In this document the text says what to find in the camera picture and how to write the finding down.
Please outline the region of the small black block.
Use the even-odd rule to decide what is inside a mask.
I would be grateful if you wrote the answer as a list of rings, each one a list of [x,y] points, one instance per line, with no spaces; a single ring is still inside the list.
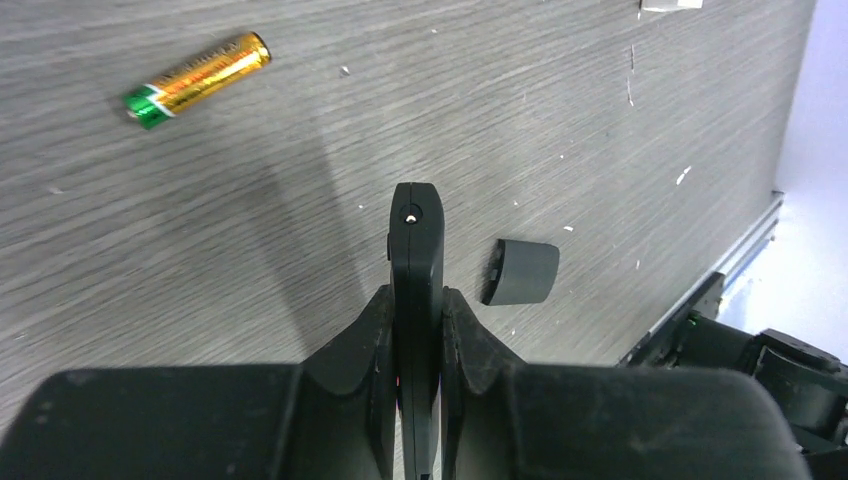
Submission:
[[[431,479],[438,442],[442,355],[444,210],[434,185],[400,183],[388,256],[392,333],[407,479]]]

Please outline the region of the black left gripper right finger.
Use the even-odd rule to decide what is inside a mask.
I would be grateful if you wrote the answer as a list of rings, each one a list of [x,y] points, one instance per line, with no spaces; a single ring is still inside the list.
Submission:
[[[444,292],[446,479],[807,479],[777,405],[728,370],[532,364]]]

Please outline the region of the black remote battery cover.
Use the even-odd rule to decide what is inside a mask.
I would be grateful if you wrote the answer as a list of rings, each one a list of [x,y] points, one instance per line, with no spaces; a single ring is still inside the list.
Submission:
[[[556,281],[558,247],[530,241],[498,239],[482,293],[486,306],[544,302]]]

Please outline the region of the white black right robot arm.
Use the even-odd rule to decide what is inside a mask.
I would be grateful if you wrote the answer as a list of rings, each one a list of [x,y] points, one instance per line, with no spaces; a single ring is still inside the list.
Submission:
[[[750,376],[780,407],[812,476],[847,477],[847,365],[838,357],[773,329],[751,335],[691,312],[665,323],[631,362]]]

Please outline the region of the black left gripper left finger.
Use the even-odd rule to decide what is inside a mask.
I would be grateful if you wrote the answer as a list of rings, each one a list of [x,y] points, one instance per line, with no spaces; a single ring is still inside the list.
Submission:
[[[5,479],[389,479],[392,294],[298,364],[77,369],[1,442]]]

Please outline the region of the orange battery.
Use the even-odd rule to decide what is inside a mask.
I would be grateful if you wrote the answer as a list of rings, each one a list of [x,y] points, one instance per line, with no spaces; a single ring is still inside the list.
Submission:
[[[128,116],[150,130],[272,61],[255,32],[231,37],[141,84],[123,97]]]

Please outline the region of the white remote control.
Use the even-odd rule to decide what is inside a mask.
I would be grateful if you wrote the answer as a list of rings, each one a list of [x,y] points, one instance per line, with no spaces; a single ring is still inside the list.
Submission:
[[[641,0],[640,9],[646,12],[671,13],[701,9],[703,0]]]

